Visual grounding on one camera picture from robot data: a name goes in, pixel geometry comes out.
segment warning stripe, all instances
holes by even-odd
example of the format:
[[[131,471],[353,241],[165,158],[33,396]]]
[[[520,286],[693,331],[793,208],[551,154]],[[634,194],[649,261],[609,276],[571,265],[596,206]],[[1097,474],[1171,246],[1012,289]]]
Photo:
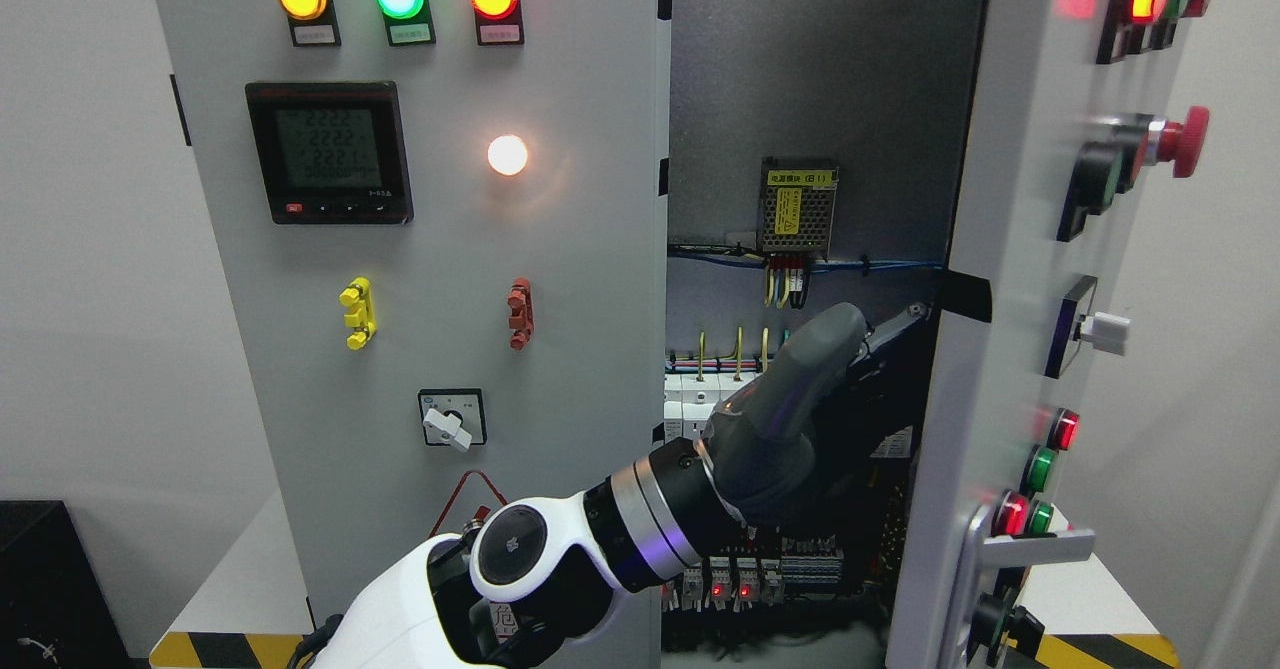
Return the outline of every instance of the warning stripe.
[[[169,632],[151,651],[152,669],[284,669],[300,634]]]
[[[1048,669],[1180,669],[1174,645],[1160,634],[1047,636],[1036,655]]]

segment white switch knob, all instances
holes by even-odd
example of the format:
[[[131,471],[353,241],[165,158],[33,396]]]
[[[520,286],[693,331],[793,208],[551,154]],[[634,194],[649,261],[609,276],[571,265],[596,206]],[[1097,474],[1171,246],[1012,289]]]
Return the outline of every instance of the white switch knob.
[[[1088,342],[1094,349],[1124,356],[1125,342],[1129,342],[1129,319],[1115,313],[1093,312],[1080,322],[1080,342]]]
[[[462,418],[453,414],[443,414],[433,407],[422,417],[422,427],[435,436],[442,437],[442,440],[448,441],[458,452],[471,449],[471,432],[462,429]]]

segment red push button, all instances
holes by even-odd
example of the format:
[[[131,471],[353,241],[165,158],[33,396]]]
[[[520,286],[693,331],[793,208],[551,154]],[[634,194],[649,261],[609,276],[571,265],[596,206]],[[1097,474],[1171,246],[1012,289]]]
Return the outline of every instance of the red push button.
[[[996,509],[996,521],[991,524],[991,536],[1016,537],[1027,530],[1030,503],[1020,492],[1006,491]]]
[[[1170,122],[1161,133],[1156,157],[1161,162],[1174,162],[1175,178],[1188,178],[1196,173],[1204,136],[1208,133],[1208,116],[1207,107],[1190,107],[1187,122]]]
[[[1080,429],[1080,416],[1075,411],[1059,409],[1053,414],[1053,426],[1048,431],[1048,446],[1065,452],[1071,449],[1075,441],[1075,432]]]

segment green push button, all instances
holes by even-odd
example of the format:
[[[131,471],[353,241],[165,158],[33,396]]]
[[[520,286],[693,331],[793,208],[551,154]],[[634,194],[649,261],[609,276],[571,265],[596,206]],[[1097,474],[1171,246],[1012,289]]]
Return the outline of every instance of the green push button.
[[[1030,519],[1027,521],[1028,533],[1047,533],[1053,519],[1053,505],[1050,501],[1037,501],[1032,505]]]
[[[1023,477],[1027,489],[1024,492],[1044,491],[1044,487],[1048,486],[1048,469],[1053,467],[1056,458],[1057,452],[1050,446],[1038,446],[1033,452],[1032,460],[1027,464],[1027,475]]]

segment meter display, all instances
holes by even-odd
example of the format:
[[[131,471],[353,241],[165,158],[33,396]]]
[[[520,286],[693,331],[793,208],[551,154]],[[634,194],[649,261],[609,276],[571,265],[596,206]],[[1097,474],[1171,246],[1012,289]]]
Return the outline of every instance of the meter display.
[[[394,82],[252,82],[244,95],[274,223],[413,217]]]

